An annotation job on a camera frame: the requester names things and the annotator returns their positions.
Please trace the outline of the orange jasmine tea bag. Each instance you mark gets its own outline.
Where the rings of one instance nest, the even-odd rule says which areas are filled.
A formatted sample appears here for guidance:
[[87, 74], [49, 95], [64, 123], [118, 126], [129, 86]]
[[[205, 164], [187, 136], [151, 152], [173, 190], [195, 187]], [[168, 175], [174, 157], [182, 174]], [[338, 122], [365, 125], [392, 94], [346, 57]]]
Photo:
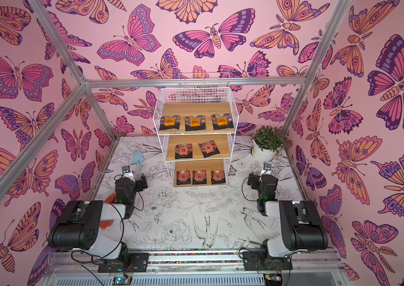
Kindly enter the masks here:
[[212, 114], [211, 120], [212, 120], [214, 130], [234, 128], [233, 118], [230, 113]]
[[160, 131], [176, 129], [179, 130], [180, 128], [180, 116], [173, 115], [173, 116], [161, 116], [160, 118]]
[[200, 131], [206, 130], [205, 116], [186, 116], [185, 117], [185, 131]]

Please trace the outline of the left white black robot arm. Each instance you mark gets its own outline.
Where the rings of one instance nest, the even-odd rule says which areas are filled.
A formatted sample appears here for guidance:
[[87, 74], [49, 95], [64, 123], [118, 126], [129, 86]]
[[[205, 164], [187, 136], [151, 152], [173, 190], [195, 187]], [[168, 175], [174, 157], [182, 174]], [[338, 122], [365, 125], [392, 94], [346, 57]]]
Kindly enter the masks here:
[[[49, 247], [64, 251], [86, 253], [91, 263], [98, 265], [99, 273], [144, 273], [148, 266], [148, 253], [129, 253], [122, 241], [125, 222], [135, 209], [135, 198], [148, 188], [142, 174], [137, 181], [134, 176], [120, 176], [115, 182], [116, 196], [111, 203], [101, 200], [71, 201], [56, 220], [48, 236]], [[120, 238], [113, 240], [99, 232], [101, 223], [117, 220], [120, 223]]]

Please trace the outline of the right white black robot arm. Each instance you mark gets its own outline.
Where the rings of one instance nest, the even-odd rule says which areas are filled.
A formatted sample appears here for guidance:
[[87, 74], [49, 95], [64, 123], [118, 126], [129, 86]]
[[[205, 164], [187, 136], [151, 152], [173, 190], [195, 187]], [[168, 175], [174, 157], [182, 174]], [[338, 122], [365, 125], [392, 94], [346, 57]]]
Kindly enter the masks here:
[[292, 269], [292, 255], [326, 250], [328, 235], [312, 201], [277, 200], [279, 179], [273, 175], [249, 174], [244, 183], [258, 193], [254, 200], [258, 212], [277, 222], [280, 235], [265, 239], [259, 251], [244, 251], [241, 257], [246, 270]]

